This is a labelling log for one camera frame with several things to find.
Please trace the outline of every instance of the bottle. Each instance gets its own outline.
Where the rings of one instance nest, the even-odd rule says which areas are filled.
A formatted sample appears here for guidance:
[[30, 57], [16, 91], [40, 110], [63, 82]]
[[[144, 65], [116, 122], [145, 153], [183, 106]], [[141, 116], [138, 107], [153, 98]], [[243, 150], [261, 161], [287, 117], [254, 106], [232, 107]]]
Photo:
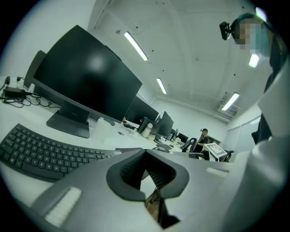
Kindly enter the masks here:
[[147, 138], [148, 135], [150, 134], [151, 130], [152, 130], [153, 124], [152, 123], [148, 123], [147, 127], [144, 129], [144, 131], [142, 132], [142, 136], [144, 138]]

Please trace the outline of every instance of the monitor stand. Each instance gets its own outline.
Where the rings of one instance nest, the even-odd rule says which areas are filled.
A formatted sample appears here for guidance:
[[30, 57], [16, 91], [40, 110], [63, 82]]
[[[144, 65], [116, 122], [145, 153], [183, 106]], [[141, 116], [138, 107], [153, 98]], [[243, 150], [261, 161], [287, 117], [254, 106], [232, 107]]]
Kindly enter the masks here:
[[82, 138], [90, 137], [89, 118], [90, 112], [64, 101], [60, 110], [57, 111], [46, 125], [65, 133]]

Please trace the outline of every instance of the blue face mask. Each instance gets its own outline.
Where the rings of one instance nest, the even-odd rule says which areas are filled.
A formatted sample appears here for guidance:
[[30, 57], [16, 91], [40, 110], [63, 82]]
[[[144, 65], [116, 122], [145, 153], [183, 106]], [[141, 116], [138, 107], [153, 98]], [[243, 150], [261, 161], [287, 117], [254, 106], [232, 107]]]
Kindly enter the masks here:
[[267, 29], [262, 24], [251, 25], [250, 28], [250, 51], [256, 54], [260, 60], [270, 56], [270, 42]]

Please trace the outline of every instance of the ceiling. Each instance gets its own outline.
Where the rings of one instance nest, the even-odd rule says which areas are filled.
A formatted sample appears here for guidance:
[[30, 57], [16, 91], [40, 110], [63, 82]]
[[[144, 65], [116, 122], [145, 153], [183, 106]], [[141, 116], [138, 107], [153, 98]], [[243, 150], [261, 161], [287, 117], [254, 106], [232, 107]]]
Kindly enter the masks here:
[[[156, 97], [191, 105], [226, 120], [234, 113], [220, 102], [234, 92], [241, 97], [251, 80], [270, 74], [268, 62], [248, 65], [250, 54], [219, 24], [231, 23], [254, 7], [241, 0], [97, 0], [88, 31], [107, 45]], [[143, 61], [125, 38], [129, 31], [148, 57]], [[157, 84], [161, 78], [167, 95]]]

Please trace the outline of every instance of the white cup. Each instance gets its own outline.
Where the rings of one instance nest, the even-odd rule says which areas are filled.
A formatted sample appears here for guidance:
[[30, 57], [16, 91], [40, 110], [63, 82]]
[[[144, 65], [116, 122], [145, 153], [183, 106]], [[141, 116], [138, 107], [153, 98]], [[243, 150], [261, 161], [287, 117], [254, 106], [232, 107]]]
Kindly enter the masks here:
[[110, 134], [111, 124], [105, 121], [103, 118], [99, 118], [97, 124], [92, 132], [92, 139], [103, 144]]

